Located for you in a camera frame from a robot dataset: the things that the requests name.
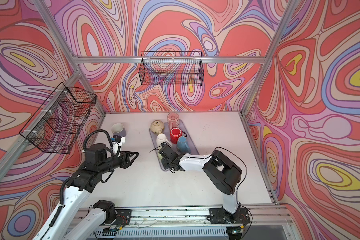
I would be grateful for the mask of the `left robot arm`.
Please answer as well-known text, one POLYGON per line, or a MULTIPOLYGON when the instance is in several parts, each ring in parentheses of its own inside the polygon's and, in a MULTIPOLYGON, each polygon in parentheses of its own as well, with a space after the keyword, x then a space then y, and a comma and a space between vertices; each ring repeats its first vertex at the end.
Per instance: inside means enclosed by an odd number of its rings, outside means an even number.
POLYGON ((82 204, 99 183, 106 183, 104 174, 112 176, 117 168, 127 169, 139 156, 122 151, 126 138, 110 136, 106 130, 96 130, 83 142, 85 160, 64 182, 59 191, 59 203, 34 237, 36 240, 85 240, 100 225, 111 225, 118 214, 113 202, 99 200, 71 231, 72 220, 82 204))

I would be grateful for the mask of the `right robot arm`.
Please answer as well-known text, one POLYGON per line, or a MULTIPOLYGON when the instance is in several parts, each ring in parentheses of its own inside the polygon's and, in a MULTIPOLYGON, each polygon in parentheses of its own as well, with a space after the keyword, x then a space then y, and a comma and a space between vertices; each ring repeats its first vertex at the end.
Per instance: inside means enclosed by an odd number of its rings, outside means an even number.
POLYGON ((172 173, 178 171, 205 173, 223 194, 223 209, 232 215, 237 212, 239 208, 237 186, 243 171, 224 153, 214 150, 212 154, 204 156, 178 154, 166 142, 159 145, 158 153, 172 173))

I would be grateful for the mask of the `lavender mug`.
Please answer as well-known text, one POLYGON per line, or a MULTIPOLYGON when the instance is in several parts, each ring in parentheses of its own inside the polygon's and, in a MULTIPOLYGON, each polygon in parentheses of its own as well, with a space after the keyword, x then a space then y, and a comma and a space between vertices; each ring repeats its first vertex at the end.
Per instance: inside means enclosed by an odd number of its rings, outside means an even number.
POLYGON ((111 132, 115 136, 126 137, 127 135, 125 126, 122 123, 113 124, 111 127, 111 132))

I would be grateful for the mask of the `blue floral mug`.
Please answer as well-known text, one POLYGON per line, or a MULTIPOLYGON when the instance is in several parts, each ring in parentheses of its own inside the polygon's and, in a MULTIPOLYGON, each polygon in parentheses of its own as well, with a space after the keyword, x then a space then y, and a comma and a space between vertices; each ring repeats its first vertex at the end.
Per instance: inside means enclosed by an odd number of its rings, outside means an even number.
POLYGON ((177 150, 182 154, 190 154, 191 149, 188 145, 187 138, 184 136, 179 137, 177 141, 177 150))

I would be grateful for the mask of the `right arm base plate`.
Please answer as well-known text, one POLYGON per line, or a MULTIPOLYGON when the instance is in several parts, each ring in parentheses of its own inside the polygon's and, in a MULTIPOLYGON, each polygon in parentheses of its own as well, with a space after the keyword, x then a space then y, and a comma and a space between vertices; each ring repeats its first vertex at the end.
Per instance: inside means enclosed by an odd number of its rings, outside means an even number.
POLYGON ((251 223, 250 213, 247 208, 238 207, 235 213, 231 214, 223 208, 210 208, 206 217, 211 224, 242 224, 246 226, 251 223))

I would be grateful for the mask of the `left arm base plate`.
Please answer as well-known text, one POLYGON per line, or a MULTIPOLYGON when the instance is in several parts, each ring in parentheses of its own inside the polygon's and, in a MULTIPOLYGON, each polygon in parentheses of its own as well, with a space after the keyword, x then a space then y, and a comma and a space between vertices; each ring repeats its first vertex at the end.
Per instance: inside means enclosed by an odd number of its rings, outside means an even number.
POLYGON ((107 211, 104 225, 116 225, 119 227, 125 227, 130 224, 131 215, 131 209, 115 209, 107 211))

